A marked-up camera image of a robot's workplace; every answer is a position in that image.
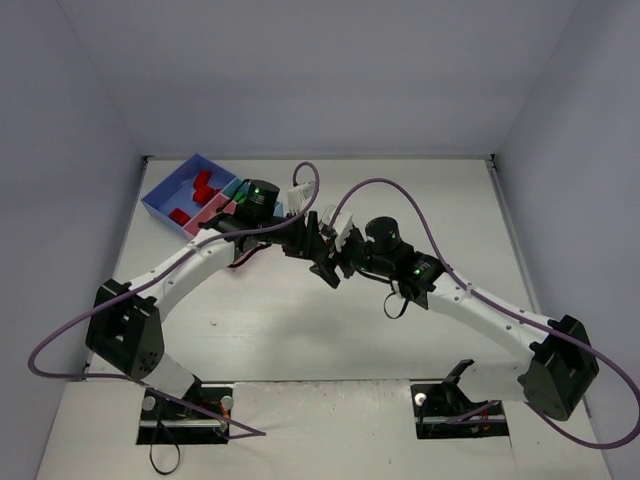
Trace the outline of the red bottom lego brick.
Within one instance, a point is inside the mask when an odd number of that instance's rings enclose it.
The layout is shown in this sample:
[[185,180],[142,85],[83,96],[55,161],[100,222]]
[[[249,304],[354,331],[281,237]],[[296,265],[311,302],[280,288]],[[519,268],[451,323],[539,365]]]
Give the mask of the red bottom lego brick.
[[220,190],[218,188],[209,187],[208,185],[202,185],[196,188],[192,195],[192,201],[199,207],[205,206],[210,202]]

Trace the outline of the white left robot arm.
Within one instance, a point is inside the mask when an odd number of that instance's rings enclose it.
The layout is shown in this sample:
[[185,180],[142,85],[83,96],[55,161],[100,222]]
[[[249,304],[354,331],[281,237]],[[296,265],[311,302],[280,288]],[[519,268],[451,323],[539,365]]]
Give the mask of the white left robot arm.
[[276,216],[272,202],[278,188],[255,180],[233,212],[219,212],[201,223],[194,239],[154,270],[126,283],[106,281],[96,294],[96,311],[89,322],[89,350],[134,382],[197,402],[201,381],[166,351],[162,324],[202,282],[260,244],[277,244],[286,254],[305,260],[319,261],[326,255],[319,216],[311,208],[317,184],[299,185],[293,191],[306,196],[302,210]]

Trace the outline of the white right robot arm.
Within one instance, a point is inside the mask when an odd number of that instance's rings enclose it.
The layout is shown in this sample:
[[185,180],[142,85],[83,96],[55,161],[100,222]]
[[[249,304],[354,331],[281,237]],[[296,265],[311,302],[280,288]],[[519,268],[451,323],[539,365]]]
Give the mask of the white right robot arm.
[[328,208],[320,220],[330,257],[346,273],[386,279],[393,291],[431,313],[450,317],[507,351],[509,360],[462,374],[466,388],[490,400],[523,401],[553,420],[568,420],[599,373],[585,327],[564,316],[547,319],[455,280],[438,258],[405,242],[398,223],[377,217],[363,230],[349,214]]

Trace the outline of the light blue container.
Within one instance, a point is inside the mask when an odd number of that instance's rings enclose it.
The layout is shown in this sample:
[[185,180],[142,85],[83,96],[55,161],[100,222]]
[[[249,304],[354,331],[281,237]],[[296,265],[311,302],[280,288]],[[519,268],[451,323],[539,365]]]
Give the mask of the light blue container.
[[250,196],[261,195],[267,198],[268,193],[274,192],[274,201],[272,213],[274,215],[282,215],[283,204],[278,200],[280,189],[265,180],[259,179],[236,179],[230,186],[226,187],[223,194],[226,200],[223,202],[222,211],[225,213],[233,213],[238,205],[247,202]]

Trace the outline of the pink container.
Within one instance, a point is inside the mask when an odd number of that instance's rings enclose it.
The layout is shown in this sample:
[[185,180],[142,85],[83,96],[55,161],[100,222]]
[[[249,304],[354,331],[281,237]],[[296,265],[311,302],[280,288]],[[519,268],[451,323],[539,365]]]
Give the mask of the pink container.
[[223,209],[223,212],[232,213],[235,210],[235,203],[233,201],[230,201],[226,195],[222,193],[218,194],[203,208],[201,208],[194,216],[192,216],[186,223],[183,228],[185,237],[189,240],[192,240],[198,234],[201,225],[218,215],[218,209],[226,202],[228,202],[228,204]]

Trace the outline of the dark blue container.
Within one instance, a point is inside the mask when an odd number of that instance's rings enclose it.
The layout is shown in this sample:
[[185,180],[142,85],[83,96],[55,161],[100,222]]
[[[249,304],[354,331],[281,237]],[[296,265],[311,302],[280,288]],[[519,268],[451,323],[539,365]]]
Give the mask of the dark blue container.
[[219,194],[223,194],[226,187],[239,179],[231,171],[196,153],[142,198],[142,204],[152,217],[183,237],[185,225],[175,223],[169,218],[169,214],[173,209],[180,208],[192,217],[204,207],[199,207],[192,201],[195,190],[193,182],[200,170],[212,173],[208,186],[218,188]]

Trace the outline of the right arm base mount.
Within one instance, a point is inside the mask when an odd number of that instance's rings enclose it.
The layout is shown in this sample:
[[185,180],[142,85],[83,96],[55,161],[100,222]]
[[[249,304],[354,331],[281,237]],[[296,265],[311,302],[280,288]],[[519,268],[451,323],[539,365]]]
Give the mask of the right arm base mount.
[[484,401],[470,401],[455,384],[412,384],[410,393],[418,440],[482,439],[510,434],[500,402],[468,416]]

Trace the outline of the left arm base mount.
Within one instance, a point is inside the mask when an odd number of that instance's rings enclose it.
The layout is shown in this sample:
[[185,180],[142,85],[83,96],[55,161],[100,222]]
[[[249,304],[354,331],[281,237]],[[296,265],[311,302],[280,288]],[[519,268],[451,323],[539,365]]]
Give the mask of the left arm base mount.
[[[197,405],[220,416],[230,416],[234,405],[231,384],[204,384]],[[227,444],[227,422],[164,399],[146,389],[137,427],[137,445]]]

